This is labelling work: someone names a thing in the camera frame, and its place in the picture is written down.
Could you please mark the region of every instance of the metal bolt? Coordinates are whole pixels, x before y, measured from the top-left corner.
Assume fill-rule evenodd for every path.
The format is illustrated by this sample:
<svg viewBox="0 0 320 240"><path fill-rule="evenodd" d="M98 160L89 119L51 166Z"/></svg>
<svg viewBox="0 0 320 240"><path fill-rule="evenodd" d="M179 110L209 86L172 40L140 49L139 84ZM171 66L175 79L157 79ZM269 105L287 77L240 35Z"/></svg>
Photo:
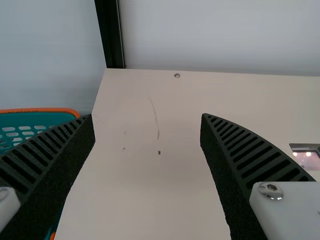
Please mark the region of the metal bolt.
<svg viewBox="0 0 320 240"><path fill-rule="evenodd" d="M259 191L268 199L281 200L284 198L284 192L280 187L271 182L262 182L259 185Z"/></svg>

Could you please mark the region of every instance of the basket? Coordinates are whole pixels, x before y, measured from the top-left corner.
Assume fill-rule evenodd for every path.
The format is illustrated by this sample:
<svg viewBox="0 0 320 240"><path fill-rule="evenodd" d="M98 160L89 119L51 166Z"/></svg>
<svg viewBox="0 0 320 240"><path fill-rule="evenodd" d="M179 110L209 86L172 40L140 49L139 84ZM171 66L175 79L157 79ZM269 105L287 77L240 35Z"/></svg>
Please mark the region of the basket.
<svg viewBox="0 0 320 240"><path fill-rule="evenodd" d="M0 155L48 128L78 118L69 108L0 110Z"/></svg>

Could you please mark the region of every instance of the orange basket rim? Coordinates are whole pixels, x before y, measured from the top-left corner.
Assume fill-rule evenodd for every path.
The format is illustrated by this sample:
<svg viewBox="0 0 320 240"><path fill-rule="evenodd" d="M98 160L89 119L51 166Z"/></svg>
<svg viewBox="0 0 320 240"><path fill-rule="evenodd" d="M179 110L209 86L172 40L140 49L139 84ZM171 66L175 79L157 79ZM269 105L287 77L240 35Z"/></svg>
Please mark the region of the orange basket rim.
<svg viewBox="0 0 320 240"><path fill-rule="evenodd" d="M30 107L30 108L14 108L14 109L0 109L0 114L13 114L13 113L34 113L34 112L46 112L46 113L65 113L72 114L76 118L79 118L79 113L72 108L65 107Z"/></svg>

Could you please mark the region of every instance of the white wall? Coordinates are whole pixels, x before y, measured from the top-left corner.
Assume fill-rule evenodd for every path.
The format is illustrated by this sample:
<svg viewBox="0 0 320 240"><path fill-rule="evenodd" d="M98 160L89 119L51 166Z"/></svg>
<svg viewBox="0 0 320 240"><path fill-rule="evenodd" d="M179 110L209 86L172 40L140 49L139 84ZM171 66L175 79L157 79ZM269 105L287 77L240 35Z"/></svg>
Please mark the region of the white wall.
<svg viewBox="0 0 320 240"><path fill-rule="evenodd" d="M128 68L320 76L319 0L120 0Z"/></svg>
<svg viewBox="0 0 320 240"><path fill-rule="evenodd" d="M90 113L105 67L94 0L0 1L0 109Z"/></svg>

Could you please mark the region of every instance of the teal plastic basket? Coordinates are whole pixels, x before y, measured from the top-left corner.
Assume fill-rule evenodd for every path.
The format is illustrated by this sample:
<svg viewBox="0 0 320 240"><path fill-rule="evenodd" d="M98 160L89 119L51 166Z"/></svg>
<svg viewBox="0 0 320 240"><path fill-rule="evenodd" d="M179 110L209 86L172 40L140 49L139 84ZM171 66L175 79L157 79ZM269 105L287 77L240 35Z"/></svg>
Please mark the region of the teal plastic basket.
<svg viewBox="0 0 320 240"><path fill-rule="evenodd" d="M0 155L46 129L75 118L65 112L0 113Z"/></svg>

